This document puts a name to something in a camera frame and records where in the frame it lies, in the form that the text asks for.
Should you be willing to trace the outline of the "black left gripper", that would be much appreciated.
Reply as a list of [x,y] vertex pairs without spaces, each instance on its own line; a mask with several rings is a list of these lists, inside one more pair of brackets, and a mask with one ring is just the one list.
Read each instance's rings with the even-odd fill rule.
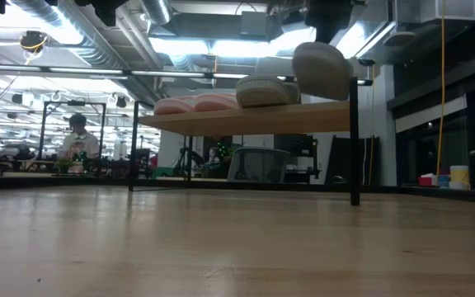
[[74,0],[79,7],[91,5],[96,16],[106,26],[116,26],[116,9],[129,0]]

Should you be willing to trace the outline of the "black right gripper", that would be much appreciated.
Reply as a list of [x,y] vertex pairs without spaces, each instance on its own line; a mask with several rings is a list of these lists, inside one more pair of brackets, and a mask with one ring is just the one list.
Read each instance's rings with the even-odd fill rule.
[[305,23],[315,26],[315,41],[329,44],[339,31],[337,26],[347,26],[353,10],[351,0],[305,0]]

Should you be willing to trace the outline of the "grey foam slide sandal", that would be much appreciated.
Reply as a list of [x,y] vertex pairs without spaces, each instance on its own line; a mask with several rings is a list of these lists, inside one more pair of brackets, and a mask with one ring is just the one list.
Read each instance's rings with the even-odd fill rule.
[[302,93],[335,101],[348,99],[353,68],[336,47],[302,43],[294,50],[292,68]]
[[249,75],[236,84],[237,103],[241,108],[297,105],[301,103],[296,83],[276,76]]

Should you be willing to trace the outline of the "pink foam slide sandal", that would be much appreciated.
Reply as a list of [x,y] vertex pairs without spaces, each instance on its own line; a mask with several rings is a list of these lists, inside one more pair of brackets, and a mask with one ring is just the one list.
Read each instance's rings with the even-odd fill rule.
[[240,108],[236,96],[229,93],[202,94],[195,98],[194,104],[196,112],[238,110]]
[[195,108],[194,97],[168,97],[154,105],[155,116],[171,115],[193,112]]

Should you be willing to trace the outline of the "grey ceiling box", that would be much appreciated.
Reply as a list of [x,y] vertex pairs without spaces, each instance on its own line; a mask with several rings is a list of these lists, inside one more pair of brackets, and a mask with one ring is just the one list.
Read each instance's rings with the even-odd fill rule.
[[242,12],[242,35],[265,35],[267,32],[267,15],[264,12]]

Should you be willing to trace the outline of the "black round ceiling device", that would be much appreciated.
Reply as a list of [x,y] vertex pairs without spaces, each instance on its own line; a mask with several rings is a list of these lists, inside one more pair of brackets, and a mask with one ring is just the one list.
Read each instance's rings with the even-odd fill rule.
[[32,54],[39,53],[48,40],[48,35],[41,31],[27,31],[19,39],[19,45]]

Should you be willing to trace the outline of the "long led light bar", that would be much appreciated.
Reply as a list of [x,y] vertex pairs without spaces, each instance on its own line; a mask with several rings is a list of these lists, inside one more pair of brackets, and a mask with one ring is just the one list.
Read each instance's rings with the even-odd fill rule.
[[207,72],[178,72],[165,70],[129,70],[129,69],[102,69],[102,68],[73,68],[30,66],[17,64],[0,64],[0,74],[27,75],[45,77],[82,77],[91,79],[127,80],[128,78],[195,78],[195,79],[223,79],[239,80],[246,74],[238,73],[207,73]]

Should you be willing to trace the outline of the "black upright panel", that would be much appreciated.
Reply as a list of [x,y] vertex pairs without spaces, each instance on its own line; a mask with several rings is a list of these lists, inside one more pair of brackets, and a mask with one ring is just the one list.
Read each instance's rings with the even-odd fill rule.
[[[379,137],[359,139],[360,180],[363,186],[380,186],[381,143]],[[334,136],[325,184],[344,184],[351,179],[350,138]]]

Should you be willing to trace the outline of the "person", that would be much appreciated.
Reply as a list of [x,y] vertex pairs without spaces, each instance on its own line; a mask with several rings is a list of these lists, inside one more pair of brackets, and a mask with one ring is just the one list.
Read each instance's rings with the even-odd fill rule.
[[57,167],[61,173],[89,172],[99,155],[99,140],[87,131],[87,118],[83,114],[72,115],[68,123],[72,131],[63,139]]

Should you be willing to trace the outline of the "grey mesh office chair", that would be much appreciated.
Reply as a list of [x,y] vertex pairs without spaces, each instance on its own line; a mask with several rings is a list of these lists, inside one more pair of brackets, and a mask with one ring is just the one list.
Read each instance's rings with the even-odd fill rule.
[[290,153],[273,148],[243,147],[234,151],[228,182],[283,183]]

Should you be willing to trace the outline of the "yellow and white container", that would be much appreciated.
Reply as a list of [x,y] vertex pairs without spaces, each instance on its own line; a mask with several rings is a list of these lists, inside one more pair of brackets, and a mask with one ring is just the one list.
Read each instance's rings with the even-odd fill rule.
[[453,190],[469,190],[468,166],[455,165],[450,167],[449,188]]

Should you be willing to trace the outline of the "round silver ventilation duct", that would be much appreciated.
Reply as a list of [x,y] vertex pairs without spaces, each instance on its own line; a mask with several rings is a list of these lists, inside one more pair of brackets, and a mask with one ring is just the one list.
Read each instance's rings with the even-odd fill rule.
[[164,25],[172,19],[172,6],[169,0],[140,0],[147,19],[153,25]]

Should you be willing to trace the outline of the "black background rig frame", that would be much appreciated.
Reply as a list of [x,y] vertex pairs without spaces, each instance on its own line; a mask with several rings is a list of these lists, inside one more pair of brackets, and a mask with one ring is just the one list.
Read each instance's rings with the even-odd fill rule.
[[99,150],[98,150],[98,158],[102,157],[102,149],[103,149],[103,140],[104,140],[104,132],[105,132],[105,123],[106,123],[106,103],[103,102],[86,102],[83,98],[80,98],[78,100],[69,100],[69,101],[45,101],[44,102],[44,107],[42,111],[42,121],[41,121],[41,127],[40,127],[40,142],[39,142],[39,148],[38,148],[38,153],[37,153],[37,160],[42,160],[43,159],[43,152],[44,152],[44,142],[45,142],[45,126],[46,126],[46,120],[47,117],[50,116],[53,112],[56,112],[56,110],[62,106],[62,105],[67,105],[67,106],[101,106],[102,107],[102,112],[98,113],[97,115],[101,117],[99,123],[101,125],[100,128],[100,140],[99,140]]

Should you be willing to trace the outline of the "black aluminium table frame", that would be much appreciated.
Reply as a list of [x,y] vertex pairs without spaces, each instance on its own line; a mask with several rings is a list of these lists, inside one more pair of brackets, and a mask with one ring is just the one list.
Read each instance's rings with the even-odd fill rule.
[[[173,181],[173,180],[135,180],[101,177],[0,177],[0,190],[47,186],[126,186],[136,191],[147,191],[151,187],[193,188],[210,190],[248,190],[248,191],[300,191],[300,192],[339,192],[349,193],[350,187],[343,185],[307,185],[230,181]],[[404,194],[428,196],[450,200],[475,202],[475,191],[438,189],[434,187],[401,186],[360,186],[361,194]]]

